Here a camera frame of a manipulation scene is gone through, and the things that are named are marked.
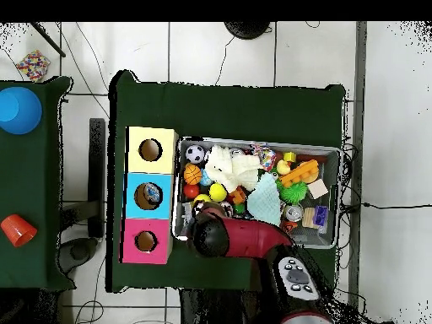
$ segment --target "yellow ball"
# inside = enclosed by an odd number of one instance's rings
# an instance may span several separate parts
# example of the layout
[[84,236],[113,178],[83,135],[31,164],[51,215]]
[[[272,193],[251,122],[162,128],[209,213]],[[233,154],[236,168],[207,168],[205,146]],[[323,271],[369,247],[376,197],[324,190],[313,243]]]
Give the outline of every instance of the yellow ball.
[[212,200],[216,203],[223,201],[226,198],[227,192],[222,184],[215,182],[210,186],[210,191],[208,192]]
[[204,201],[206,203],[211,202],[212,200],[210,199],[210,197],[206,194],[199,194],[197,197],[195,197],[195,199],[193,199],[193,204],[195,205],[195,202],[197,202],[198,200],[200,201]]

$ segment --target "yellow box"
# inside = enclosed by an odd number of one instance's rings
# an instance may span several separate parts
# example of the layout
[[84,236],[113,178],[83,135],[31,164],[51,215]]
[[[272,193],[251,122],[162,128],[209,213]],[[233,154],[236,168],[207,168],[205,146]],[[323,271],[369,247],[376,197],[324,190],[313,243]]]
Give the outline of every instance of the yellow box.
[[[129,127],[127,170],[131,173],[174,174],[174,159],[178,136],[173,129]],[[157,157],[149,157],[150,151]]]

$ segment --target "table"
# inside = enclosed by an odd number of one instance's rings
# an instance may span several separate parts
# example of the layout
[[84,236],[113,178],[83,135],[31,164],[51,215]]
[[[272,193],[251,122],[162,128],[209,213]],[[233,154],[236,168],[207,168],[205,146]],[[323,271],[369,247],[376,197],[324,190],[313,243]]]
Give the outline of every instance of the table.
[[[138,83],[131,72],[120,71],[111,81],[109,96],[106,289],[253,289],[257,277],[253,260],[196,257],[184,241],[174,240],[166,265],[118,262],[125,127],[172,128],[179,136],[340,148],[343,86],[305,89],[151,84]],[[335,251],[308,250],[330,284],[334,284]]]

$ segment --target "round hole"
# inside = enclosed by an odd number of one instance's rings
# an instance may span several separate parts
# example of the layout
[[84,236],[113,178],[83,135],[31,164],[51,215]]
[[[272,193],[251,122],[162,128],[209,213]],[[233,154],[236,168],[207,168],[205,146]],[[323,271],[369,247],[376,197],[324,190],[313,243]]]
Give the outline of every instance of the round hole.
[[162,146],[156,139],[146,139],[139,145],[138,152],[145,161],[156,161],[162,155]]
[[135,246],[140,251],[151,252],[157,244],[156,236],[151,231],[142,231],[135,237]]
[[133,198],[142,210],[155,210],[162,203],[162,189],[153,182],[144,182],[137,187]]

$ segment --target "soccer ball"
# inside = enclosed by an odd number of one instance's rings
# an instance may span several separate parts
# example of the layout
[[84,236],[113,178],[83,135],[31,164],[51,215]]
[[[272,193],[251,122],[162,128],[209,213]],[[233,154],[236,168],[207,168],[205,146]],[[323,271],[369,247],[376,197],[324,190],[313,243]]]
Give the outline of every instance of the soccer ball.
[[186,158],[193,164],[199,164],[204,160],[205,150],[199,145],[191,145],[186,150]]

